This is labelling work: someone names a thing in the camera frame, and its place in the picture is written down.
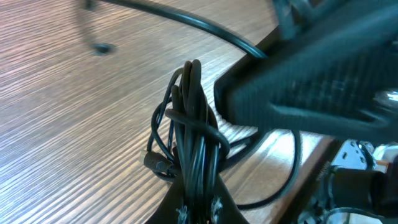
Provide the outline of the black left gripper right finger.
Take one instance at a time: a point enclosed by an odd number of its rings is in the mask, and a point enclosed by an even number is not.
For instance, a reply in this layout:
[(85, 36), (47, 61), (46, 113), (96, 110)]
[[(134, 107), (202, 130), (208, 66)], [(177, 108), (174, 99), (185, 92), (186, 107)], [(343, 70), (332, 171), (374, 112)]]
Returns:
[(221, 177), (215, 181), (214, 197), (211, 202), (211, 223), (248, 224), (237, 208)]

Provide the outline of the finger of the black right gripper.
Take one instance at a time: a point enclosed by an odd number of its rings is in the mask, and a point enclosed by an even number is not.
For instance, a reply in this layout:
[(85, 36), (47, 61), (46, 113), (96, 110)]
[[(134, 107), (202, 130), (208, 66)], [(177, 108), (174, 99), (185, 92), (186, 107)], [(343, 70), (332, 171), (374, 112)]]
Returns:
[(397, 1), (275, 1), (278, 26), (214, 85), (226, 121), (397, 140)]

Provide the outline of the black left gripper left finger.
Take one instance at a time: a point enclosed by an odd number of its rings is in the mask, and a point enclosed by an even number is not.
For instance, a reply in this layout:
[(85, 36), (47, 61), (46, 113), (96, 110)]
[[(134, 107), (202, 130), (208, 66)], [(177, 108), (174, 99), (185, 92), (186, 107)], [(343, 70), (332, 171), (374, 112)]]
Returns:
[(146, 221), (146, 224), (186, 224), (188, 208), (184, 204), (183, 182), (174, 182), (158, 209)]

